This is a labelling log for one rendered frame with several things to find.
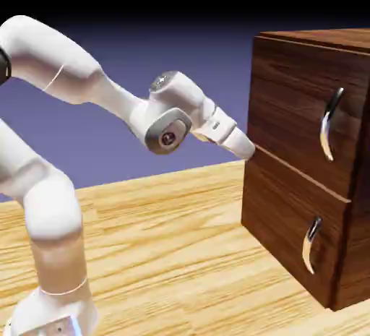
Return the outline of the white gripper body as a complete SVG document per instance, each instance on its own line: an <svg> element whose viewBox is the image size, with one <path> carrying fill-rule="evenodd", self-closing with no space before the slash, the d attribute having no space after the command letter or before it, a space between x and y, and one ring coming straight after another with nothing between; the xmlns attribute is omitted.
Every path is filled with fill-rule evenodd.
<svg viewBox="0 0 370 336"><path fill-rule="evenodd" d="M221 147L242 160L249 160L255 152L255 145L237 126L226 137Z"/></svg>

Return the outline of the large dark wood door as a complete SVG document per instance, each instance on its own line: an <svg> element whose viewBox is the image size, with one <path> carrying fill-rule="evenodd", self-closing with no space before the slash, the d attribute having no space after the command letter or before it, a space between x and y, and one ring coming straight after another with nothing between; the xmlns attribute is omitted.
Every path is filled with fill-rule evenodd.
<svg viewBox="0 0 370 336"><path fill-rule="evenodd" d="M256 37L251 62L251 140L320 184L350 199L370 56ZM326 105L344 88L330 121L326 159L319 141Z"/></svg>

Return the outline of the small dark wood door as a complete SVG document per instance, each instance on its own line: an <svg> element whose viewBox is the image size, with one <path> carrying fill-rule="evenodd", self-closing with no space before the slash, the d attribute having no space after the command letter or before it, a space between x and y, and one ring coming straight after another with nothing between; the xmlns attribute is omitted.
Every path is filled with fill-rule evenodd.
<svg viewBox="0 0 370 336"><path fill-rule="evenodd" d="M321 303L336 309L338 259L347 204L261 150L244 170L242 225ZM314 218L322 224L311 248L312 275L302 244Z"/></svg>

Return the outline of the dark wood cabinet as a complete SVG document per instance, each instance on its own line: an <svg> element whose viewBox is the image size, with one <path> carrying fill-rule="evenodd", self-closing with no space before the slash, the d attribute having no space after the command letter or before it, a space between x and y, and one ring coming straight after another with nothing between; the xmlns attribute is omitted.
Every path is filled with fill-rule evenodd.
<svg viewBox="0 0 370 336"><path fill-rule="evenodd" d="M354 51L370 56L370 28L263 32L256 37L284 40L340 51ZM370 298L370 79L363 107L357 156L353 167L350 199L334 193L317 180L294 168L277 155L255 144L256 151L267 155L317 184L346 204L343 215L343 243L339 252L336 309Z"/></svg>

